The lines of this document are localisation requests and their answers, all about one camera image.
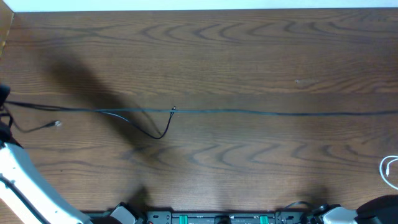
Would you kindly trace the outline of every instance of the white cable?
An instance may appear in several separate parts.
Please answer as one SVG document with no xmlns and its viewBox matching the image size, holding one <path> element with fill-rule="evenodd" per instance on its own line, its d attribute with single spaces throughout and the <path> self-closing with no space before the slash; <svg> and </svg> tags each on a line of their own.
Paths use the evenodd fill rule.
<svg viewBox="0 0 398 224">
<path fill-rule="evenodd" d="M 393 160 L 391 160 L 388 164 L 387 164 L 387 167 L 386 167 L 386 175 L 388 176 L 389 175 L 389 166 L 390 166 L 390 164 L 392 163 L 392 162 L 394 162 L 394 161 L 398 161 L 398 156 L 386 156 L 385 158 L 383 158 L 382 160 L 381 160 L 381 162 L 380 162 L 380 166 L 379 166 L 379 172 L 380 172 L 380 175 L 381 175 L 381 178 L 385 181 L 385 183 L 386 184 L 388 184 L 390 187 L 392 187 L 393 189 L 396 189 L 396 190 L 398 190 L 398 187 L 396 187 L 396 186 L 394 186 L 392 183 L 390 183 L 385 177 L 384 177 L 384 173 L 383 173 L 383 163 L 384 163 L 384 161 L 386 160 L 386 159 L 389 159 L 389 158 L 394 158 Z"/>
</svg>

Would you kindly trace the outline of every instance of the wood grain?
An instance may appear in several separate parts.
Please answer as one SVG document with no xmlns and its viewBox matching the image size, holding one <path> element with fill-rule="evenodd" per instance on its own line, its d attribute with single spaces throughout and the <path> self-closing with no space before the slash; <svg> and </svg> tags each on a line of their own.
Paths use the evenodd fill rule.
<svg viewBox="0 0 398 224">
<path fill-rule="evenodd" d="M 396 110 L 397 21 L 397 9 L 20 13 L 0 74 L 10 99 L 62 106 Z M 396 152 L 397 116 L 175 114 L 155 141 L 100 114 L 10 109 L 25 127 L 63 122 L 14 135 L 81 210 L 356 208 L 395 193 L 377 168 Z M 152 133 L 168 118 L 127 116 Z"/>
</svg>

